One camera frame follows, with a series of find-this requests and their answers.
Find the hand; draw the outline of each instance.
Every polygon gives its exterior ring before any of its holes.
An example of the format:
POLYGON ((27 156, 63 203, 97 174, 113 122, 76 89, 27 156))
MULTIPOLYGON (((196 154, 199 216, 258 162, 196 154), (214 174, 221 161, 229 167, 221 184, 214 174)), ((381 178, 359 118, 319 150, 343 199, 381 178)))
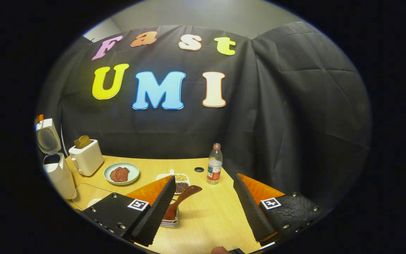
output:
POLYGON ((211 254, 230 254, 230 253, 224 247, 219 246, 212 249, 211 254))

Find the plate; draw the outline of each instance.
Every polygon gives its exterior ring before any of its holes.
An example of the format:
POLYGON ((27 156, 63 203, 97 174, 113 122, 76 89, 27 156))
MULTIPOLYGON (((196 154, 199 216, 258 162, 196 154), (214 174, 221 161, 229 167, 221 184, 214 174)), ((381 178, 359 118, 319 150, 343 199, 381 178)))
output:
POLYGON ((173 169, 170 169, 169 174, 159 174, 159 175, 157 175, 156 180, 159 180, 159 179, 164 178, 164 177, 169 176, 169 175, 184 175, 185 177, 187 177, 187 181, 175 181, 175 183, 187 183, 190 186, 189 177, 186 174, 176 174, 173 169))
POLYGON ((140 170, 136 165, 134 165, 132 163, 119 162, 119 163, 115 163, 115 164, 112 164, 109 167, 107 167, 104 170, 103 174, 104 174, 104 177, 106 178, 106 180, 108 180, 108 182, 112 183, 113 185, 128 185, 130 183, 133 183, 135 180, 137 180, 137 178, 139 178, 140 170), (127 168, 129 170, 128 180, 126 182, 114 182, 111 179, 111 172, 116 170, 117 167, 127 168))

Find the toaster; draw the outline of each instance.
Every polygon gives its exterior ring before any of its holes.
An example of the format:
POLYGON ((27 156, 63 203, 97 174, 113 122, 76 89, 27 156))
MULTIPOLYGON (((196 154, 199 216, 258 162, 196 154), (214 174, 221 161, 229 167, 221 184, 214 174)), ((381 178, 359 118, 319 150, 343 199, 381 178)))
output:
POLYGON ((101 154, 98 140, 91 139, 91 143, 82 148, 73 146, 69 149, 71 161, 81 175, 91 176, 103 164, 104 159, 101 154))

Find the blue letter m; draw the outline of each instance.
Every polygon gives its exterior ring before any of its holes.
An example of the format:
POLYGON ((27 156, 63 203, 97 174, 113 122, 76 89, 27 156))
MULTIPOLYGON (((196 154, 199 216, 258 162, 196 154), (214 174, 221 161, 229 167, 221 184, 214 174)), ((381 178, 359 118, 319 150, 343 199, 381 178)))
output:
POLYGON ((136 74, 139 80, 137 88, 136 102, 133 104, 134 109, 146 109, 148 103, 146 97, 148 96, 153 108, 159 106, 159 102, 165 95, 166 98, 161 106, 164 109, 182 109, 184 104, 181 102, 181 83, 186 77, 184 72, 171 71, 160 85, 154 77, 153 72, 143 71, 136 74))

